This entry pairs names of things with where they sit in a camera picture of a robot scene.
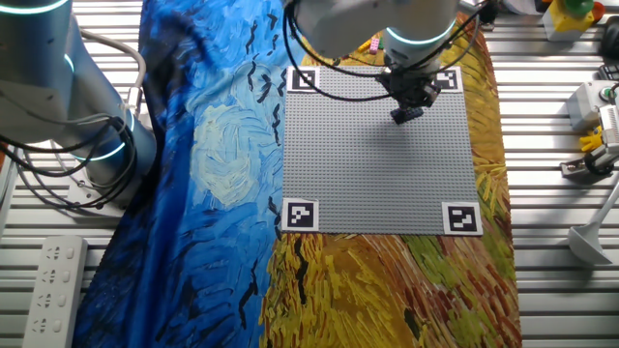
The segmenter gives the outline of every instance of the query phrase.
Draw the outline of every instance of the white power strip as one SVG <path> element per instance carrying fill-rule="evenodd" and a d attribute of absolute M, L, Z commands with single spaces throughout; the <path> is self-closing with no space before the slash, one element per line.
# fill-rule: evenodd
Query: white power strip
<path fill-rule="evenodd" d="M 77 236 L 43 243 L 23 348 L 69 348 L 88 244 Z"/>

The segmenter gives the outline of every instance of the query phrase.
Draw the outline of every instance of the red object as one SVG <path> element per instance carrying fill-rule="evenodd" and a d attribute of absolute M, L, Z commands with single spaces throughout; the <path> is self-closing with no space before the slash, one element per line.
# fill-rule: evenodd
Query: red object
<path fill-rule="evenodd" d="M 593 14 L 593 24 L 596 24 L 606 13 L 606 7 L 602 3 L 596 1 L 593 3 L 593 10 L 591 10 L 591 13 Z"/>

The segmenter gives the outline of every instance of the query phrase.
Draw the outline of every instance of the glowing blue ring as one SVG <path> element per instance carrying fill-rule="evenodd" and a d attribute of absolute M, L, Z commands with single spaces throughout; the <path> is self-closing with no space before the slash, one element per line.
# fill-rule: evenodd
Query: glowing blue ring
<path fill-rule="evenodd" d="M 67 54 L 65 54 L 65 60 L 67 61 L 67 63 L 71 67 L 71 72 L 75 73 L 74 61 L 72 61 L 71 58 Z"/>
<path fill-rule="evenodd" d="M 420 40 L 420 41 L 415 41 L 415 40 L 408 40 L 406 38 L 401 37 L 400 35 L 396 34 L 396 32 L 392 29 L 392 28 L 387 28 L 387 32 L 389 33 L 389 35 L 393 36 L 396 40 L 398 40 L 401 43 L 405 43 L 405 44 L 433 44 L 436 43 L 437 41 L 443 39 L 445 36 L 447 36 L 447 34 L 451 33 L 452 29 L 454 28 L 454 25 L 456 25 L 456 21 L 454 20 L 452 22 L 452 25 L 449 26 L 449 28 L 447 28 L 447 30 L 445 30 L 445 32 L 437 37 L 434 37 L 432 39 L 427 39 L 427 40 Z"/>
<path fill-rule="evenodd" d="M 40 6 L 36 8 L 16 8 L 10 6 L 0 5 L 0 13 L 10 14 L 10 15 L 38 15 L 44 14 L 53 10 L 58 9 L 59 7 L 68 3 L 69 0 L 59 0 L 50 5 Z"/>
<path fill-rule="evenodd" d="M 135 120 L 133 119 L 133 116 L 132 116 L 132 115 L 130 115 L 130 117 L 132 118 L 132 126 L 130 127 L 130 130 L 131 130 L 131 131 L 133 131 L 133 125 L 134 125 L 134 123 L 135 123 Z M 91 158 L 91 159 L 90 159 L 90 161 L 95 161 L 95 160 L 105 160 L 105 159 L 108 159 L 108 158 L 110 158 L 110 157 L 112 157 L 112 156 L 114 156 L 114 155 L 118 154 L 118 152 L 119 152 L 119 151 L 121 151 L 121 150 L 123 150 L 123 148 L 124 148 L 124 147 L 125 147 L 125 143 L 122 143 L 122 144 L 120 144 L 120 145 L 116 148 L 116 150 L 114 150 L 114 151 L 110 152 L 109 154 L 107 154 L 107 155 L 103 155 L 103 156 L 100 156 L 100 157 L 97 157 L 97 158 Z M 86 159 L 83 159 L 83 158 L 78 157 L 78 156 L 75 156 L 75 155 L 74 155 L 74 157 L 75 157 L 77 160 L 81 160 L 81 161 L 85 161 L 85 160 L 86 160 Z"/>

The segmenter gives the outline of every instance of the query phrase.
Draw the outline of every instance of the black cable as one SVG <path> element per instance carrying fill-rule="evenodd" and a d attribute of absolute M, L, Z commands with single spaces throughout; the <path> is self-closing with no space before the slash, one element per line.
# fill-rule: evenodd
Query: black cable
<path fill-rule="evenodd" d="M 113 201 L 118 195 L 120 195 L 121 192 L 123 192 L 127 186 L 129 185 L 129 183 L 131 182 L 131 177 L 133 176 L 133 174 L 135 173 L 135 169 L 136 169 L 136 162 L 135 162 L 135 147 L 134 147 L 134 143 L 133 143 L 133 135 L 126 129 L 124 129 L 124 133 L 122 134 L 123 136 L 123 141 L 125 142 L 125 144 L 127 144 L 127 149 L 131 151 L 131 158 L 130 158 L 130 162 L 129 162 L 129 167 L 130 167 L 130 171 L 131 174 L 125 177 L 124 180 L 124 185 L 120 188 L 121 183 L 123 182 L 123 180 L 119 180 L 117 183 L 115 183 L 114 186 L 112 186 L 106 193 L 103 193 L 101 195 L 101 197 L 88 202 L 88 203 L 74 203 L 71 202 L 61 196 L 59 196 L 58 194 L 56 194 L 55 192 L 53 192 L 53 190 L 49 187 L 47 187 L 43 180 L 41 180 L 41 178 L 38 176 L 38 174 L 33 172 L 33 175 L 35 177 L 35 179 L 39 182 L 39 184 L 41 185 L 41 187 L 43 189 L 45 189 L 47 192 L 49 192 L 53 197 L 55 197 L 56 199 L 64 202 L 65 204 L 59 204 L 53 201 L 50 201 L 48 199 L 46 199 L 45 197 L 43 197 L 42 195 L 40 195 L 38 192 L 36 192 L 36 190 L 30 185 L 30 183 L 28 182 L 27 178 L 25 177 L 25 174 L 23 173 L 23 168 L 19 167 L 18 173 L 19 173 L 19 177 L 21 178 L 22 182 L 24 183 L 24 185 L 30 189 L 33 194 L 35 196 L 37 196 L 41 201 L 43 201 L 45 204 L 49 204 L 53 207 L 59 208 L 59 209 L 80 209 L 80 208 L 100 208 L 103 205 Z M 24 152 L 24 156 L 26 157 L 26 160 L 28 162 L 30 162 L 30 158 L 28 157 L 27 153 Z"/>
<path fill-rule="evenodd" d="M 608 101 L 612 105 L 616 105 L 615 98 L 617 97 L 617 93 L 615 92 L 619 88 L 619 83 L 615 83 L 614 86 L 610 87 L 610 94 L 608 94 Z"/>
<path fill-rule="evenodd" d="M 371 67 L 380 67 L 380 68 L 387 68 L 387 67 L 388 67 L 388 66 L 386 66 L 386 65 L 372 64 L 372 63 L 370 63 L 370 62 L 365 62 L 365 61 L 362 61 L 361 59 L 355 58 L 355 57 L 350 56 L 350 55 L 349 55 L 347 58 L 348 58 L 348 59 L 352 59 L 352 60 L 354 60 L 354 61 L 357 61 L 357 62 L 359 62 L 359 63 L 365 64 L 365 65 L 367 65 L 367 66 L 371 66 Z"/>
<path fill-rule="evenodd" d="M 478 15 L 480 15 L 480 13 L 482 11 L 485 10 L 487 4 L 489 4 L 492 0 L 486 0 L 483 3 L 483 6 L 480 7 L 480 9 L 478 11 L 476 11 L 474 14 L 470 15 L 461 25 L 459 25 L 459 27 L 456 29 L 456 31 L 441 45 L 439 45 L 438 47 L 436 47 L 436 49 L 434 49 L 429 55 L 426 56 L 426 58 L 422 59 L 421 61 L 404 68 L 402 71 L 404 73 L 406 72 L 410 72 L 412 70 L 415 70 L 419 67 L 421 67 L 423 64 L 427 63 L 430 59 L 434 58 L 437 54 L 441 53 L 445 48 L 447 48 L 448 46 L 452 45 L 452 41 L 457 38 L 457 36 L 464 31 L 464 29 L 466 29 L 466 27 L 473 21 L 473 19 L 475 19 Z"/>
<path fill-rule="evenodd" d="M 299 38 L 299 36 L 296 33 L 296 28 L 298 28 L 299 26 L 297 25 L 297 18 L 294 14 L 294 10 L 296 9 L 298 0 L 291 2 L 290 4 L 288 4 L 288 6 L 286 6 L 286 8 L 290 9 L 289 11 L 289 17 L 288 17 L 288 21 L 290 22 L 290 32 L 292 34 L 292 36 L 294 37 L 294 39 L 299 43 L 299 46 L 308 54 L 309 57 L 313 58 L 313 60 L 317 61 L 318 63 L 322 64 L 323 66 L 338 72 L 338 73 L 344 73 L 347 75 L 351 75 L 351 76 L 355 76 L 355 77 L 365 77 L 365 78 L 377 78 L 380 77 L 380 73 L 362 73 L 362 72 L 351 72 L 345 69 L 341 69 L 338 68 L 336 66 L 334 66 L 333 64 L 329 64 L 325 61 L 323 61 L 320 57 L 318 57 L 316 54 L 314 54 L 303 42 L 303 40 L 301 38 Z"/>
<path fill-rule="evenodd" d="M 282 26 L 283 26 L 283 28 L 282 28 L 283 29 L 283 44 L 286 47 L 286 53 L 288 54 L 288 58 L 290 59 L 290 63 L 292 63 L 292 66 L 294 67 L 294 69 L 297 71 L 297 73 L 303 79 L 303 81 L 308 84 L 309 87 L 311 87 L 314 91 L 318 92 L 319 94 L 321 94 L 321 95 L 323 95 L 323 96 L 325 96 L 327 98 L 331 98 L 333 100 L 341 101 L 341 102 L 373 102 L 373 101 L 379 101 L 379 100 L 390 98 L 390 97 L 394 96 L 392 94 L 386 94 L 386 95 L 382 95 L 382 96 L 367 97 L 367 98 L 346 98 L 346 97 L 334 96 L 332 94 L 329 94 L 329 93 L 321 90 L 320 88 L 316 87 L 313 83 L 311 83 L 308 80 L 308 78 L 303 74 L 303 72 L 301 71 L 301 69 L 297 65 L 297 62 L 295 62 L 294 57 L 292 56 L 292 50 L 290 49 L 290 43 L 288 42 L 288 24 L 290 25 L 290 30 L 294 30 L 294 28 L 292 26 L 292 22 L 289 22 L 289 18 L 291 16 L 293 16 L 293 14 L 294 14 L 293 13 L 294 10 L 293 10 L 292 5 L 293 5 L 293 3 L 289 4 L 283 10 L 283 19 L 281 21 Z"/>
<path fill-rule="evenodd" d="M 93 150 L 88 154 L 88 157 L 86 157 L 86 159 L 80 163 L 78 166 L 76 166 L 75 168 L 65 171 L 65 172 L 61 172 L 61 173 L 51 173 L 45 170 L 41 170 L 39 168 L 36 168 L 30 164 L 28 164 L 27 162 L 25 162 L 24 160 L 20 159 L 18 155 L 16 155 L 15 153 L 13 153 L 12 151 L 10 151 L 8 148 L 4 147 L 4 146 L 0 146 L 0 152 L 3 152 L 5 155 L 7 155 L 7 157 L 9 157 L 12 161 L 14 161 L 15 163 L 21 165 L 22 167 L 35 172 L 37 174 L 43 175 L 43 176 L 47 176 L 47 177 L 52 177 L 52 178 L 64 178 L 67 176 L 70 176 L 76 172 L 78 172 L 79 170 L 81 170 L 82 168 L 84 168 L 92 159 L 92 157 L 95 155 L 95 152 L 97 151 L 97 149 L 99 149 L 99 147 L 101 146 L 102 142 L 101 142 L 101 138 L 103 137 L 103 135 L 105 134 L 105 132 L 107 131 L 107 129 L 109 129 L 109 127 L 112 125 L 112 123 L 115 121 L 115 119 L 109 119 L 109 121 L 107 122 L 107 124 L 102 128 L 102 130 L 100 130 L 100 132 L 97 135 L 98 141 L 97 143 L 95 143 L 95 145 L 93 146 Z"/>
<path fill-rule="evenodd" d="M 112 118 L 107 119 L 107 125 L 111 124 L 112 121 L 110 121 Z M 86 140 L 86 141 L 82 141 L 80 143 L 77 143 L 75 145 L 66 147 L 66 148 L 62 148 L 62 149 L 44 149 L 44 148 L 38 148 L 36 146 L 30 146 L 30 145 L 26 145 L 24 143 L 21 143 L 19 141 L 15 141 L 15 140 L 11 140 L 8 137 L 0 134 L 0 141 L 7 143 L 9 145 L 13 145 L 16 148 L 20 148 L 22 150 L 27 150 L 27 151 L 34 151 L 34 152 L 39 152 L 39 153 L 43 153 L 43 154 L 67 154 L 71 151 L 75 151 L 75 150 L 79 150 L 84 148 L 86 145 L 89 145 L 90 143 L 96 141 L 97 139 L 100 138 L 100 135 L 103 135 L 103 133 L 107 131 L 106 127 L 103 127 L 101 130 L 99 130 L 99 132 L 97 132 L 97 134 L 95 134 L 92 138 Z"/>

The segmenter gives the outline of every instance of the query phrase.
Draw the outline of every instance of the green object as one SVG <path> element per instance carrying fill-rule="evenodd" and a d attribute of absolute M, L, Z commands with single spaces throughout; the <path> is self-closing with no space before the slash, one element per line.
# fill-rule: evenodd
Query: green object
<path fill-rule="evenodd" d="M 565 8 L 571 15 L 586 16 L 593 10 L 593 0 L 564 0 Z"/>

